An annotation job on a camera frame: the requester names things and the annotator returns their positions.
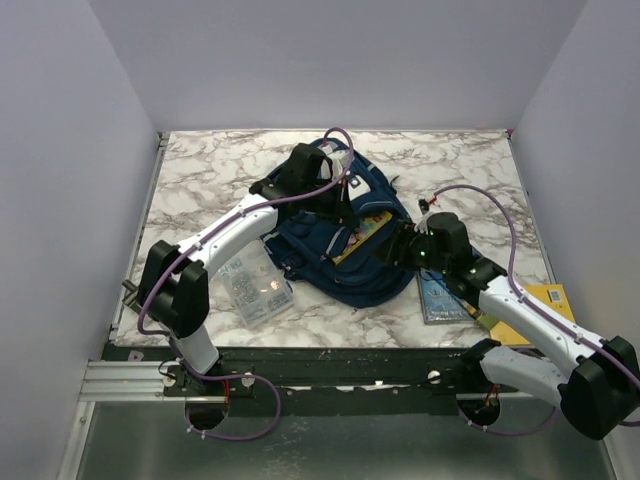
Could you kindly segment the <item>navy blue student backpack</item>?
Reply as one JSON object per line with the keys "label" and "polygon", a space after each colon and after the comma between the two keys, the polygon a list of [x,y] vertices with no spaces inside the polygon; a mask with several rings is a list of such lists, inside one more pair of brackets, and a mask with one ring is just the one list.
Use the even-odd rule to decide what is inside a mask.
{"label": "navy blue student backpack", "polygon": [[349,175],[351,205],[361,221],[384,211],[393,218],[339,265],[332,258],[345,248],[357,228],[315,219],[300,212],[261,237],[274,265],[291,281],[303,280],[351,307],[383,304],[399,295],[414,274],[387,266],[374,257],[375,249],[392,233],[397,222],[411,216],[384,173],[355,152]]}

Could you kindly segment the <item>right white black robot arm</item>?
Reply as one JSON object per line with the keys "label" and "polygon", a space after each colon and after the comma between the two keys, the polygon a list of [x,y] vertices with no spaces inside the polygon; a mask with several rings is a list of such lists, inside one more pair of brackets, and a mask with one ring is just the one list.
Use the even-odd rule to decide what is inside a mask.
{"label": "right white black robot arm", "polygon": [[440,274],[454,296],[506,323],[543,355],[534,358],[483,341],[472,349],[476,358],[460,367],[467,389],[480,392],[499,384],[535,396],[592,440],[606,437],[638,409],[633,345],[584,329],[529,295],[507,270],[471,246],[455,214],[433,214],[421,226],[398,222],[375,255],[387,265]]}

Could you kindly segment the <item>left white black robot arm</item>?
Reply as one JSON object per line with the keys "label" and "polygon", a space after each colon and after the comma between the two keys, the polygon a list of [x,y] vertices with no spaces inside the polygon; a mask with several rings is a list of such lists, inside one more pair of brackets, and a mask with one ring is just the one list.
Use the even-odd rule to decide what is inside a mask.
{"label": "left white black robot arm", "polygon": [[237,253],[300,210],[346,220],[352,213],[347,176],[353,147],[341,154],[298,144],[275,178],[251,186],[227,214],[178,244],[159,241],[147,254],[138,288],[139,318],[159,323],[187,367],[187,382],[201,395],[214,393],[222,380],[220,358],[204,326],[209,313],[210,278]]}

